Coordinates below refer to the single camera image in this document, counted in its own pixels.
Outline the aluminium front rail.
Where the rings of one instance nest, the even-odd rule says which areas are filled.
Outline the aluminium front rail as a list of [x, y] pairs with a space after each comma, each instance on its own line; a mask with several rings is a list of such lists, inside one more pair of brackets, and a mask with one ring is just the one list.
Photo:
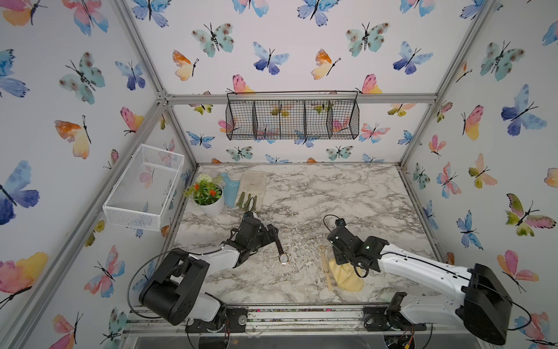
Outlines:
[[226, 330], [238, 336], [327, 335], [327, 334], [410, 334], [388, 319], [387, 304], [334, 305], [232, 305], [227, 309], [228, 324], [218, 332], [208, 324], [187, 320], [173, 326], [163, 319], [132, 315], [124, 329], [125, 337], [223, 336]]

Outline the wooden stick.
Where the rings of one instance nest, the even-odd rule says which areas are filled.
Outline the wooden stick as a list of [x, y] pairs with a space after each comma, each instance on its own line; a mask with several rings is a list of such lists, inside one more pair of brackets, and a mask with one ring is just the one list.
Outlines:
[[328, 286], [328, 290], [329, 292], [333, 292], [333, 284], [331, 282], [331, 274], [330, 274], [330, 268], [328, 264], [328, 255], [326, 253], [326, 248], [324, 246], [320, 247], [320, 253], [321, 253], [322, 268], [326, 277], [325, 280]]

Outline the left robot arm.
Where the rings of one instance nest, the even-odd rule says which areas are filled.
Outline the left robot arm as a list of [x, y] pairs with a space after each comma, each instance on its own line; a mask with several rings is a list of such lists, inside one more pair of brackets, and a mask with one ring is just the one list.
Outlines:
[[253, 212], [246, 212], [238, 228], [219, 247], [209, 252], [168, 251], [139, 293], [140, 305], [172, 325], [187, 319], [205, 322], [211, 332], [227, 324], [227, 306], [203, 293], [207, 276], [234, 269], [269, 244], [279, 245], [279, 230], [264, 225]]

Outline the white mesh wall basket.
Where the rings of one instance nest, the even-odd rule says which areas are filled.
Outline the white mesh wall basket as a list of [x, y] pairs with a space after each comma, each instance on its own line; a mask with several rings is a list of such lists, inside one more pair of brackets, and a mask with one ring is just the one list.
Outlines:
[[103, 204], [107, 223], [158, 231], [184, 167], [182, 154], [141, 144]]

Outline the white pot with flowers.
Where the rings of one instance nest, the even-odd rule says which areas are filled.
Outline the white pot with flowers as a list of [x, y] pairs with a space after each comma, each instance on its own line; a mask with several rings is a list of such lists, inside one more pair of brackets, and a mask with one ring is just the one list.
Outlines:
[[222, 178], [201, 173], [185, 190], [184, 196], [192, 199], [206, 215], [219, 215], [225, 209]]

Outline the beige green garden glove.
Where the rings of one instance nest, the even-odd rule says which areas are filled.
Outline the beige green garden glove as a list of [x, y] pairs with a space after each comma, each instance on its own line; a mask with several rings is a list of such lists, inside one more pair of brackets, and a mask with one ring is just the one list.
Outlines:
[[267, 176], [264, 172], [248, 171], [242, 174], [233, 206], [245, 211], [260, 212], [264, 203]]

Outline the yellow cloth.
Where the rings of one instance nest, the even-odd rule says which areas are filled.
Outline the yellow cloth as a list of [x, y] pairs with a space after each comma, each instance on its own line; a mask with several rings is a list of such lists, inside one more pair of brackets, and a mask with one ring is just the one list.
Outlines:
[[360, 292], [364, 288], [364, 281], [357, 276], [350, 263], [338, 265], [335, 259], [328, 262], [328, 266], [337, 286], [347, 292]]

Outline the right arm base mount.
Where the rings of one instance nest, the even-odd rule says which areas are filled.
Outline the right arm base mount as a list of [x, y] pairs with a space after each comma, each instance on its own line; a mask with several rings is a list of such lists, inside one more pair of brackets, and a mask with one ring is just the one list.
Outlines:
[[427, 325], [408, 321], [402, 313], [402, 302], [406, 292], [396, 292], [389, 305], [373, 305], [363, 308], [363, 326], [368, 332], [426, 331]]

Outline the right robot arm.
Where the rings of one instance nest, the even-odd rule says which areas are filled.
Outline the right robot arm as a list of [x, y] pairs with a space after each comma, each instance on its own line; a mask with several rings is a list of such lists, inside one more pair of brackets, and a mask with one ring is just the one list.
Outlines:
[[383, 238], [361, 240], [343, 219], [328, 235], [338, 265], [350, 264], [360, 278], [371, 271], [407, 278], [437, 292], [435, 296], [394, 294], [383, 322], [398, 330], [419, 330], [427, 324], [462, 327], [495, 346], [507, 341], [513, 301], [487, 266], [452, 266], [405, 251]]

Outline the brown strap gold watch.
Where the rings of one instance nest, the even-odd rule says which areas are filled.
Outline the brown strap gold watch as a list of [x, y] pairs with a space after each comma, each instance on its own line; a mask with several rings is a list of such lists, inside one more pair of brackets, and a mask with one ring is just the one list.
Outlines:
[[279, 254], [279, 261], [283, 266], [286, 266], [289, 262], [289, 257], [288, 255], [285, 253], [283, 246], [280, 242], [279, 238], [276, 238], [276, 247], [278, 249], [278, 254]]

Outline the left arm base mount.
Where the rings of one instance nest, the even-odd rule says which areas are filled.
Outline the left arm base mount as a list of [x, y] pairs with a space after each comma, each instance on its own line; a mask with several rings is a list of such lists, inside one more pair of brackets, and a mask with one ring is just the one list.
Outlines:
[[194, 334], [244, 333], [248, 323], [248, 309], [239, 307], [221, 308], [212, 321], [187, 320], [186, 330]]

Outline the light blue scoop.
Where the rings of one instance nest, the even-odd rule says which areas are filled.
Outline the light blue scoop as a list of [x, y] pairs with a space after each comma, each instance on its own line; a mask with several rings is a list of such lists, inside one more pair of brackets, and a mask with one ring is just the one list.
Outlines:
[[238, 195], [238, 190], [240, 187], [240, 182], [237, 180], [231, 180], [227, 173], [220, 174], [223, 182], [225, 183], [224, 187], [224, 197], [225, 197], [225, 204], [229, 207], [236, 206], [236, 197]]

